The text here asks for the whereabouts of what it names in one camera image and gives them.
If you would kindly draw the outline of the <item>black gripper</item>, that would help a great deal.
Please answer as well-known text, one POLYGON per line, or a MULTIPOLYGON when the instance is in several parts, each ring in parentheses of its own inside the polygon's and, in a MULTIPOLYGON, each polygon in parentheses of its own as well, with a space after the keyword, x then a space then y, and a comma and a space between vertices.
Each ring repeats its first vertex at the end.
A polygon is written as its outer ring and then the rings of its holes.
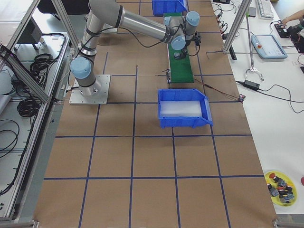
POLYGON ((187 49, 187 47, 184 47, 184 48, 180 51, 180 58, 181 58, 181 59, 184 59, 187 55, 188 55, 188 49, 187 49))

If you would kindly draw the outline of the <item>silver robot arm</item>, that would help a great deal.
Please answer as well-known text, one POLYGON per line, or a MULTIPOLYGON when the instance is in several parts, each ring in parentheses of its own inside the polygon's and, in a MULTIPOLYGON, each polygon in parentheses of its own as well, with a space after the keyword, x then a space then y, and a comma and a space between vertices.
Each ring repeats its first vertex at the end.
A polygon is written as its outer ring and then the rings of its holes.
POLYGON ((200 45, 201 36, 197 32, 200 16, 195 11, 184 16, 168 16, 163 23, 159 23, 126 10, 115 0, 91 0, 88 6, 90 11, 84 35, 70 65, 83 96, 93 96, 101 90, 93 68, 98 39, 107 30, 121 28, 135 31, 168 43, 172 49, 182 51, 183 55, 187 54, 187 46, 191 42, 200 45))

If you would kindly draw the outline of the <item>person hand at desk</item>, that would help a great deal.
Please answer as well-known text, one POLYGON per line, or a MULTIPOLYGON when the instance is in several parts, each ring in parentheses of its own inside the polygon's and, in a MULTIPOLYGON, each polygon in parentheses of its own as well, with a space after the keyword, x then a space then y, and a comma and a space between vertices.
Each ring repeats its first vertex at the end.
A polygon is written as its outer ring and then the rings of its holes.
POLYGON ((286 25, 289 21, 290 21, 289 17, 286 17, 282 20, 282 23, 286 25))

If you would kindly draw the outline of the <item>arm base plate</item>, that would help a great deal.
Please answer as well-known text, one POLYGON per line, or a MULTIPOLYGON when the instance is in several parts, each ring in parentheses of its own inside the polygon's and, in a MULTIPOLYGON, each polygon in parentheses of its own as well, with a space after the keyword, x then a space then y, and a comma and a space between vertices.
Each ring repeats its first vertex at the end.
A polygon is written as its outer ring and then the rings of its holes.
POLYGON ((78 81, 74 81, 71 91, 70 105, 105 105, 108 100, 108 92, 111 75, 95 75, 95 83, 90 87, 81 87, 78 81))

